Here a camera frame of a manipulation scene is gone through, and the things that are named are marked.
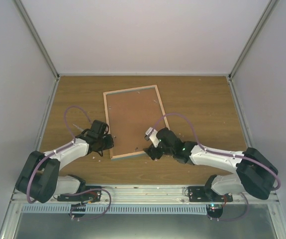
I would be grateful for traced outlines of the turquoise picture frame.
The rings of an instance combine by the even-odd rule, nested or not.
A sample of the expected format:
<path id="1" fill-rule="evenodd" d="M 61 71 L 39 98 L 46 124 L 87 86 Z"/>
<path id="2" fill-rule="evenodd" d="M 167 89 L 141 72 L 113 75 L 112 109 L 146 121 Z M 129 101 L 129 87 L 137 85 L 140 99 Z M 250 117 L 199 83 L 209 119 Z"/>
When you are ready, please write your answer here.
<path id="1" fill-rule="evenodd" d="M 144 155 L 151 142 L 145 132 L 165 114 L 157 85 L 103 93 L 105 118 L 114 147 L 111 160 Z"/>

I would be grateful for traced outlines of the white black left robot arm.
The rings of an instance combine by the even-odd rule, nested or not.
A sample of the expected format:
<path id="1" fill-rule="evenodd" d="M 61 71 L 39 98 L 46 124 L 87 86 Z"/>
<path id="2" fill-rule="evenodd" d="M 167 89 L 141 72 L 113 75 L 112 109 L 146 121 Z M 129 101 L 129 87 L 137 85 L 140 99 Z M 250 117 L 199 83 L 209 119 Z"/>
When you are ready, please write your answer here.
<path id="1" fill-rule="evenodd" d="M 73 161 L 92 152 L 103 156 L 103 151 L 113 148 L 113 138 L 107 123 L 94 120 L 91 128 L 52 151 L 33 151 L 16 181 L 15 189 L 26 195 L 29 203 L 48 202 L 53 196 L 71 197 L 81 201 L 86 196 L 86 182 L 75 175 L 61 177 L 59 172 Z"/>

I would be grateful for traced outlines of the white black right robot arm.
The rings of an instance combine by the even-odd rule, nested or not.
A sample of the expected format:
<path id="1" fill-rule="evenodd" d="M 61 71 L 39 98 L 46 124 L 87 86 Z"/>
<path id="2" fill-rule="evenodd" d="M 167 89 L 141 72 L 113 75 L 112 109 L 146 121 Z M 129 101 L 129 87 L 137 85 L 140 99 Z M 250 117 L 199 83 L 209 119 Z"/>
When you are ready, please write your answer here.
<path id="1" fill-rule="evenodd" d="M 228 171 L 226 176 L 212 175 L 204 186 L 204 197 L 211 202 L 221 195 L 246 192 L 267 200 L 274 184 L 279 181 L 278 170 L 257 149 L 226 151 L 205 147 L 194 141 L 181 141 L 167 127 L 157 131 L 149 128 L 145 139 L 151 145 L 144 152 L 152 159 L 171 156 L 181 164 L 204 165 Z"/>

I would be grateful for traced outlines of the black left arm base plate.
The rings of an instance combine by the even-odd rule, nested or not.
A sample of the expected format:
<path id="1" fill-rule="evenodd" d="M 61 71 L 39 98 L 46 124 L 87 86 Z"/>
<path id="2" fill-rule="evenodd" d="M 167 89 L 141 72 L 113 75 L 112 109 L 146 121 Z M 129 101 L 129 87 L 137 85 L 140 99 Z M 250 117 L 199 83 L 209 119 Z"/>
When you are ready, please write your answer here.
<path id="1" fill-rule="evenodd" d="M 86 190 L 91 190 L 90 192 L 77 195 L 77 196 L 64 196 L 59 195 L 54 198 L 59 202 L 79 202 L 79 203 L 87 203 L 87 202 L 99 202 L 101 198 L 101 186 L 84 186 L 82 189 L 79 189 L 77 193 L 81 193 Z"/>

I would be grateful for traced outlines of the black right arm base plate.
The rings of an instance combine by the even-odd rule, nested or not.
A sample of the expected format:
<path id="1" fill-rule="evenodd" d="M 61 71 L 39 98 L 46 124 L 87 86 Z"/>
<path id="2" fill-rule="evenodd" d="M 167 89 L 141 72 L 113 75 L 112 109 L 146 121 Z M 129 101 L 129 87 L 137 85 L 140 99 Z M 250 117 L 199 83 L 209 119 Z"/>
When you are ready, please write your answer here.
<path id="1" fill-rule="evenodd" d="M 190 202 L 233 202 L 233 197 L 229 194 L 218 195 L 207 186 L 188 186 L 184 195 L 189 198 Z"/>

